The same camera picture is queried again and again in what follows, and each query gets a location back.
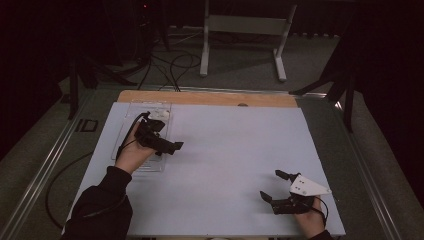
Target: white tabletop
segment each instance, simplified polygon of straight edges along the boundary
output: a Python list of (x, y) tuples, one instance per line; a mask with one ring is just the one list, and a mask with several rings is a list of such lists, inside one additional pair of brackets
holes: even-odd
[[(129, 103), (115, 103), (77, 198), (113, 165), (112, 152)], [(274, 215), (259, 191), (289, 196), (280, 169), (329, 186), (301, 109), (173, 105), (163, 172), (138, 172), (127, 188), (133, 207), (129, 235), (184, 237), (299, 236), (291, 215)], [(327, 229), (345, 235), (332, 195)]]

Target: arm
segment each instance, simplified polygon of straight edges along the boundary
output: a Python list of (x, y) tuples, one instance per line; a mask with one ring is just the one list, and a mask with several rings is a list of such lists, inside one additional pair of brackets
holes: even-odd
[[(319, 197), (316, 197), (314, 204), (312, 205), (315, 209), (321, 211), (321, 202)], [(305, 236), (310, 240), (332, 240), (330, 233), (325, 230), (322, 216), (315, 212), (309, 211), (303, 214), (293, 215), (296, 221), (299, 223)]]
[(132, 217), (125, 189), (131, 174), (155, 151), (134, 141), (135, 125), (115, 166), (98, 186), (86, 189), (72, 210), (62, 239), (125, 239)]

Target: white metal stand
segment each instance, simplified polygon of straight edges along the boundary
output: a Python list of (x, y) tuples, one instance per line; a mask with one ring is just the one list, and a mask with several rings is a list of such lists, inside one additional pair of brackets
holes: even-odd
[(281, 36), (281, 42), (278, 49), (274, 49), (274, 59), (278, 72), (278, 79), (283, 82), (286, 81), (287, 77), (281, 55), (284, 45), (286, 44), (296, 7), (297, 5), (291, 6), (289, 16), (286, 19), (223, 16), (210, 15), (209, 0), (205, 0), (205, 25), (200, 75), (202, 77), (208, 75), (209, 31), (254, 33)]

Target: hand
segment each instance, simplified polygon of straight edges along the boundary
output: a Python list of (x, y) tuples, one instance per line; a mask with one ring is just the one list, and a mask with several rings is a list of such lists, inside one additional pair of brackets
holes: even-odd
[[(315, 209), (321, 211), (321, 201), (319, 196), (316, 196), (312, 205)], [(305, 236), (309, 239), (312, 238), (325, 230), (322, 216), (310, 210), (307, 213), (293, 214), (296, 221), (299, 223)]]
[(139, 126), (137, 122), (125, 142), (124, 147), (115, 162), (115, 167), (132, 174), (156, 151), (154, 149), (141, 146), (135, 139), (134, 134)]

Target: black sleeve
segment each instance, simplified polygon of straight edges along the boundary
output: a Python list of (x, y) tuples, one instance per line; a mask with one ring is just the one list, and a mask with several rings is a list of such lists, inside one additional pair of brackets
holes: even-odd
[(322, 233), (315, 235), (309, 240), (333, 240), (333, 238), (327, 230), (324, 230)]
[(132, 217), (125, 189), (131, 179), (127, 172), (108, 167), (102, 182), (81, 194), (61, 239), (125, 239)]

